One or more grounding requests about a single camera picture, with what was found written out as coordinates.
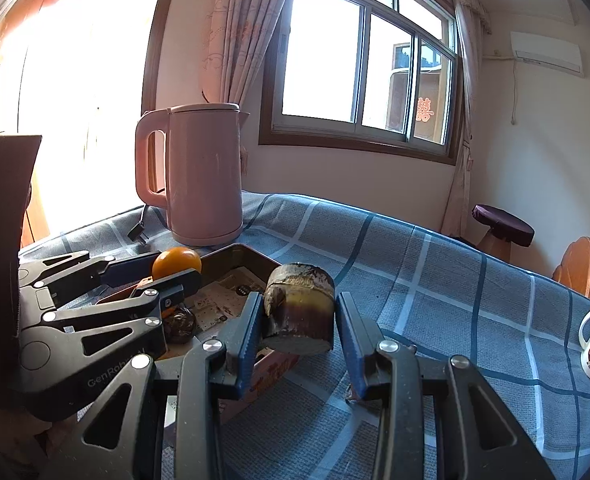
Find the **small orange tangerine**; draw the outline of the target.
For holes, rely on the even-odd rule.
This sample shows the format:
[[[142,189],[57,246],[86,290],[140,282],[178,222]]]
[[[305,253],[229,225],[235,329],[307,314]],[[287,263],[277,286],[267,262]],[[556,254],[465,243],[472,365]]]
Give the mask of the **small orange tangerine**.
[[[165,250],[156,257],[151,276],[156,281],[185,270],[196,270],[201,273],[202,259],[195,250],[178,246]]]

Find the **dark round water chestnut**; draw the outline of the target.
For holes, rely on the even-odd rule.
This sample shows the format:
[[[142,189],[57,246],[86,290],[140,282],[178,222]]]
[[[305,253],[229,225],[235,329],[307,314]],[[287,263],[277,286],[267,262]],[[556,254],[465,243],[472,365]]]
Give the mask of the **dark round water chestnut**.
[[[166,341],[169,344],[186,344],[193,337],[196,320],[184,304],[177,304],[161,312]]]

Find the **pink metal tin box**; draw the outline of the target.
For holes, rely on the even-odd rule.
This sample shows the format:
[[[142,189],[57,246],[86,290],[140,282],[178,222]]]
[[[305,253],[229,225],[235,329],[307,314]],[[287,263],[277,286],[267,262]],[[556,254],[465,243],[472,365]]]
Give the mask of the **pink metal tin box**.
[[[202,285],[181,304],[190,309],[196,320],[193,337],[186,344],[167,344],[166,359],[187,352],[194,339],[205,341],[218,335],[222,327],[238,318],[246,298],[252,292],[262,292],[269,274],[278,263],[243,244],[232,244],[216,250],[202,259]],[[151,274],[138,283],[128,284],[101,302],[124,299],[135,295],[137,286],[153,282]]]

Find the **blue plaid tablecloth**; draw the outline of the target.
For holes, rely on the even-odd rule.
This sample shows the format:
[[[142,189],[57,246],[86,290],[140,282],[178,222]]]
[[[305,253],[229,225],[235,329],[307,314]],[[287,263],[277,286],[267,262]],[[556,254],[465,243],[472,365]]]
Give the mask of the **blue plaid tablecloth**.
[[[391,339],[484,375],[559,479],[590,479],[590,299],[415,224],[329,200],[245,193],[240,242],[321,266]],[[380,407],[348,401],[341,349],[300,359],[222,428],[230,479],[366,479]]]

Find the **pink electric kettle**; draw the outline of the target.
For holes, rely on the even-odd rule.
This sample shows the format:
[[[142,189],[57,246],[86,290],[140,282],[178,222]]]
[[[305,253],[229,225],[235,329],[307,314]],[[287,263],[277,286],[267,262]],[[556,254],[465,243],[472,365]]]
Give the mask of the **pink electric kettle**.
[[[166,211],[173,238],[195,247],[227,244],[243,228],[241,127],[235,103],[151,110],[135,130],[136,191],[146,205]],[[165,188],[149,185],[149,138],[165,136]]]

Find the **purple cushioned stool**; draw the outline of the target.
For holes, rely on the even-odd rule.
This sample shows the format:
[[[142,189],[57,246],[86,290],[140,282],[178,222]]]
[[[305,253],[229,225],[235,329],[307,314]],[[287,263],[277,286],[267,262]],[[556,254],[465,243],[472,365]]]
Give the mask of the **purple cushioned stool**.
[[[488,230],[476,248],[487,255],[511,262],[512,247],[529,247],[534,239],[534,229],[514,214],[489,205],[476,204],[473,219]]]

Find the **pink curtain right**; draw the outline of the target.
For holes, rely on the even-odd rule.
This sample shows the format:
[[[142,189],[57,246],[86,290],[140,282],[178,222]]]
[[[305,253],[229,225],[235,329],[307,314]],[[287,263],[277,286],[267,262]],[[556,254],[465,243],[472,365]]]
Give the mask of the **pink curtain right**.
[[[482,63],[482,35],[490,35],[491,20],[480,0],[453,0],[454,19],[462,58],[462,104],[456,133],[455,170],[440,232],[451,237],[465,234],[470,215],[470,175],[473,168],[473,119]]]

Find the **pink curtain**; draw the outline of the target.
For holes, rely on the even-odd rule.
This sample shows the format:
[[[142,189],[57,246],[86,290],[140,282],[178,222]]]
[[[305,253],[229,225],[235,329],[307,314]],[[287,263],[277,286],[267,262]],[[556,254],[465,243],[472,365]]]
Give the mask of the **pink curtain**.
[[[454,19],[462,58],[462,104],[456,133],[455,170],[440,232],[451,237],[465,234],[470,215],[470,175],[473,168],[473,119],[482,63],[482,35],[490,35],[491,20],[480,0],[453,0]]]
[[[215,0],[201,74],[210,103],[241,104],[263,64],[285,0]]]

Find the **pink curtain left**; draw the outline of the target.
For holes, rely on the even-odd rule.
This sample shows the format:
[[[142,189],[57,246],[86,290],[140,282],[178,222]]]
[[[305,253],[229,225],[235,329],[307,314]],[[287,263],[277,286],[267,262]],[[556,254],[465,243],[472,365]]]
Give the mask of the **pink curtain left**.
[[[210,103],[241,104],[263,64],[285,0],[215,0],[201,74]]]

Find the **white air conditioner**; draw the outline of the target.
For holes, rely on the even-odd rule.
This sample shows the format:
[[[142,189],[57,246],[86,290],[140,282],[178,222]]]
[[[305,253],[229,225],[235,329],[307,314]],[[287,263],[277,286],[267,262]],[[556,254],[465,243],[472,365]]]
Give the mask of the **white air conditioner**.
[[[511,47],[516,60],[582,77],[580,47],[571,42],[551,37],[511,32]]]

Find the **window with brown frame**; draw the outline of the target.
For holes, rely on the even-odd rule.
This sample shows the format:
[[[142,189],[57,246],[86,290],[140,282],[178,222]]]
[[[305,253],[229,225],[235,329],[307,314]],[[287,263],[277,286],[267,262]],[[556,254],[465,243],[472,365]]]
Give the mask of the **window with brown frame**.
[[[459,134],[452,0],[286,0],[258,142],[451,165]]]

